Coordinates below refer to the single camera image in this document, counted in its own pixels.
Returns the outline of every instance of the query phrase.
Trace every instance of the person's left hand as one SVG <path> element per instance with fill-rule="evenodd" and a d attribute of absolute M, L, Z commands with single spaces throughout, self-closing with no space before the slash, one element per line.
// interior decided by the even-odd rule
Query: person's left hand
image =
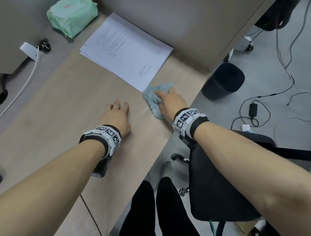
<path fill-rule="evenodd" d="M 114 104 L 107 104 L 105 113 L 100 116 L 99 125 L 113 125 L 120 131 L 121 137 L 125 137 L 131 130 L 127 119 L 128 109 L 127 102 L 122 108 L 118 100 Z"/>

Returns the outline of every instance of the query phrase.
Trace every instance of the hand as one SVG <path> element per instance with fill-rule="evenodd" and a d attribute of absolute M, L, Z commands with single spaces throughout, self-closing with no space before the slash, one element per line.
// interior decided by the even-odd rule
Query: hand
<path fill-rule="evenodd" d="M 174 121 L 174 117 L 180 109 L 188 107 L 184 98 L 177 94 L 174 88 L 170 88 L 168 93 L 161 90 L 155 90 L 154 93 L 163 101 L 159 104 L 161 113 L 171 121 Z"/>
<path fill-rule="evenodd" d="M 120 131 L 123 138 L 131 130 L 131 126 L 127 119 L 129 105 L 126 102 L 121 109 L 120 107 L 121 105 L 118 100 L 116 100 L 114 104 L 107 104 L 105 113 L 100 116 L 99 125 L 115 126 Z"/>

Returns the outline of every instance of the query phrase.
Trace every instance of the white document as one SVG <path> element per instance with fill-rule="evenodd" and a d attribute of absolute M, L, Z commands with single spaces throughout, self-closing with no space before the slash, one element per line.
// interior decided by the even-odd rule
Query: white document
<path fill-rule="evenodd" d="M 80 50 L 143 92 L 173 48 L 112 13 Z"/>

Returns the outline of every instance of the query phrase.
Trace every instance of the black pants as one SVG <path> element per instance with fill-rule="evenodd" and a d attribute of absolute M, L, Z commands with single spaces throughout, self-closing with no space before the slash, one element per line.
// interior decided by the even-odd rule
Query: black pants
<path fill-rule="evenodd" d="M 169 177 L 162 178 L 159 183 L 156 207 L 163 236 L 199 236 Z M 144 180 L 133 196 L 131 210 L 122 225 L 119 236 L 156 235 L 156 207 L 152 186 Z"/>

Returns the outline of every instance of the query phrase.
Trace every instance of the green package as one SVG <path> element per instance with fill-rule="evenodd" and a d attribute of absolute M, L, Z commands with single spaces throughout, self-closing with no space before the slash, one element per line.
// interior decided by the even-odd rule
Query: green package
<path fill-rule="evenodd" d="M 52 26 L 73 38 L 97 15 L 97 3 L 92 0 L 60 0 L 46 13 Z"/>

